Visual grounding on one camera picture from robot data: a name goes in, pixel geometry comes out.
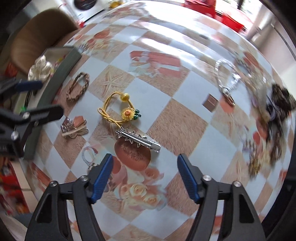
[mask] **starfish print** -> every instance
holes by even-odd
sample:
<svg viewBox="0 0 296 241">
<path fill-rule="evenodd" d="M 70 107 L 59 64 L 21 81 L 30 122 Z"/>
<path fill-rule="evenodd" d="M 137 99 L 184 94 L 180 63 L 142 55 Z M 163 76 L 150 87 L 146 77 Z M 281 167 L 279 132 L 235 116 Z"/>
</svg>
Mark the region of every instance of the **starfish print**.
<svg viewBox="0 0 296 241">
<path fill-rule="evenodd" d="M 104 89 L 103 89 L 104 98 L 107 96 L 107 93 L 109 92 L 110 88 L 112 88 L 112 87 L 121 88 L 122 87 L 120 84 L 115 82 L 118 78 L 121 78 L 121 77 L 123 77 L 123 74 L 119 74 L 118 76 L 114 76 L 112 78 L 109 71 L 107 71 L 107 73 L 105 75 L 105 81 L 101 83 L 101 86 L 104 87 Z"/>
</svg>

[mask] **checkered pattern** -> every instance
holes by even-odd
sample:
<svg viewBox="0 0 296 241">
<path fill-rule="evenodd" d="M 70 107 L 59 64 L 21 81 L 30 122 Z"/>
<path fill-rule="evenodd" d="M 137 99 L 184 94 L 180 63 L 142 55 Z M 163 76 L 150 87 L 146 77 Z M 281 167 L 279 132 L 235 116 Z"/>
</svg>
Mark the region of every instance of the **checkered pattern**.
<svg viewBox="0 0 296 241">
<path fill-rule="evenodd" d="M 170 15 L 164 16 L 163 9 Z M 109 38 L 108 46 L 98 40 L 102 36 Z M 88 147 L 98 151 L 94 157 L 96 160 L 111 153 L 123 163 L 118 149 L 127 144 L 118 144 L 115 126 L 97 113 L 97 108 L 112 92 L 122 91 L 130 94 L 131 101 L 142 114 L 140 120 L 126 126 L 146 134 L 162 146 L 159 154 L 143 148 L 137 155 L 140 167 L 153 167 L 158 170 L 159 176 L 162 174 L 152 186 L 158 185 L 162 190 L 165 203 L 154 209 L 137 209 L 120 199 L 116 189 L 104 193 L 102 199 L 93 205 L 93 210 L 106 240 L 185 240 L 198 205 L 189 199 L 178 173 L 176 156 L 179 153 L 186 153 L 193 165 L 216 181 L 242 182 L 262 220 L 275 201 L 287 173 L 295 120 L 289 124 L 282 159 L 274 169 L 264 168 L 251 180 L 246 161 L 248 157 L 242 152 L 238 128 L 256 127 L 256 112 L 242 83 L 231 93 L 237 103 L 231 109 L 218 91 L 214 75 L 216 60 L 226 58 L 233 61 L 226 50 L 230 48 L 251 53 L 265 73 L 282 85 L 278 74 L 262 55 L 240 35 L 216 20 L 159 2 L 137 1 L 116 8 L 106 17 L 98 19 L 97 23 L 81 30 L 67 45 L 79 47 L 83 43 L 91 44 L 94 39 L 98 40 L 102 51 L 86 50 L 82 54 L 58 98 L 58 103 L 65 108 L 65 116 L 73 119 L 83 115 L 89 133 L 75 139 L 63 138 L 59 126 L 64 118 L 44 126 L 33 164 L 26 166 L 31 186 L 37 183 L 32 181 L 36 176 L 31 171 L 32 167 L 42 170 L 45 176 L 59 183 L 85 175 L 88 165 L 83 158 L 95 155 L 91 148 L 86 151 Z M 130 54 L 133 51 L 177 57 L 181 63 L 178 75 L 159 73 L 151 76 L 131 71 Z M 77 103 L 69 103 L 65 93 L 70 80 L 80 71 L 90 74 L 89 88 Z M 230 72 L 227 69 L 222 71 L 226 81 Z M 115 99 L 108 112 L 118 119 L 124 107 L 124 103 Z M 129 168 L 128 163 L 126 161 L 122 165 L 126 167 L 129 181 L 138 182 L 141 175 Z M 80 240 L 71 202 L 68 202 L 68 209 L 74 239 Z M 219 232 L 222 210 L 223 202 L 219 202 L 213 240 Z"/>
</svg>

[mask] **table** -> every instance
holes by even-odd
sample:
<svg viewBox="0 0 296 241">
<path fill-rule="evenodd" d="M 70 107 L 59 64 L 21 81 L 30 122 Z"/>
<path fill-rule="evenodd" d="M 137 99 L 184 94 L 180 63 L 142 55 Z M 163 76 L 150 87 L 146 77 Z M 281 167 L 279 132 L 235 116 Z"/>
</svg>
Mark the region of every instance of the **table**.
<svg viewBox="0 0 296 241">
<path fill-rule="evenodd" d="M 38 199 L 51 180 L 74 181 L 87 173 L 90 163 L 99 163 L 111 153 L 115 161 L 112 177 L 101 200 L 93 205 L 106 240 L 185 240 L 198 209 L 177 169 L 177 155 L 185 153 L 193 165 L 216 181 L 239 180 L 259 218 L 264 219 L 289 167 L 295 118 L 287 120 L 281 159 L 273 169 L 264 168 L 251 179 L 243 144 L 250 140 L 264 147 L 266 132 L 245 85 L 240 83 L 231 92 L 236 102 L 231 108 L 219 92 L 214 74 L 218 59 L 234 61 L 228 51 L 232 49 L 249 59 L 253 56 L 268 79 L 283 85 L 254 46 L 214 19 L 153 1 L 131 1 L 108 12 L 66 45 L 82 44 L 87 48 L 64 82 L 57 103 L 71 119 L 82 115 L 89 133 L 63 138 L 59 126 L 64 118 L 43 127 L 34 160 L 21 161 Z M 89 88 L 77 103 L 67 102 L 70 80 L 80 72 L 89 73 Z M 225 69 L 223 77 L 229 79 L 230 71 Z M 142 117 L 126 126 L 160 143 L 158 154 L 117 140 L 116 126 L 97 112 L 114 91 L 130 94 Z M 124 107 L 114 99 L 108 113 L 120 119 Z M 222 209 L 219 201 L 213 240 L 218 236 Z M 70 201 L 68 212 L 74 239 L 79 240 Z"/>
</svg>

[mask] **chair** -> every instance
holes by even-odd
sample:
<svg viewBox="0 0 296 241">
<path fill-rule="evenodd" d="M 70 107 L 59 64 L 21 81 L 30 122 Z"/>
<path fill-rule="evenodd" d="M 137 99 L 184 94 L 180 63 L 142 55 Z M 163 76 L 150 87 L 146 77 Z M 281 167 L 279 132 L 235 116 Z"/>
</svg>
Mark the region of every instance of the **chair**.
<svg viewBox="0 0 296 241">
<path fill-rule="evenodd" d="M 207 2 L 202 0 L 185 0 L 183 7 L 190 8 L 212 18 L 216 16 L 216 0 L 207 0 Z"/>
<path fill-rule="evenodd" d="M 49 47 L 62 47 L 79 26 L 59 9 L 48 9 L 33 17 L 15 37 L 10 51 L 12 63 L 28 75 L 35 60 Z"/>
</svg>

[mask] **yellow hair tie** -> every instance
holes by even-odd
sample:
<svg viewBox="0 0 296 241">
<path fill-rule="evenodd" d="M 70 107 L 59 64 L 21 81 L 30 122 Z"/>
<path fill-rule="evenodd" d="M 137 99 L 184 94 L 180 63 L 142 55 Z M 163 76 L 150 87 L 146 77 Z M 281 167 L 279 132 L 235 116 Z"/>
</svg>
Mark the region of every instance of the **yellow hair tie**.
<svg viewBox="0 0 296 241">
<path fill-rule="evenodd" d="M 123 120 L 114 120 L 112 119 L 108 113 L 106 112 L 107 107 L 110 103 L 111 98 L 113 97 L 113 95 L 115 94 L 119 94 L 120 95 L 120 99 L 122 102 L 128 102 L 130 107 L 125 108 L 122 110 L 121 112 L 121 117 Z M 131 120 L 136 120 L 138 119 L 138 117 L 141 117 L 140 115 L 140 111 L 135 109 L 133 104 L 129 101 L 129 94 L 128 93 L 121 93 L 121 92 L 113 92 L 104 102 L 103 108 L 98 108 L 98 112 L 102 115 L 103 118 L 105 118 L 107 121 L 111 122 L 111 123 L 115 123 L 119 128 L 121 127 L 120 124 L 127 122 L 127 121 L 131 121 Z"/>
</svg>

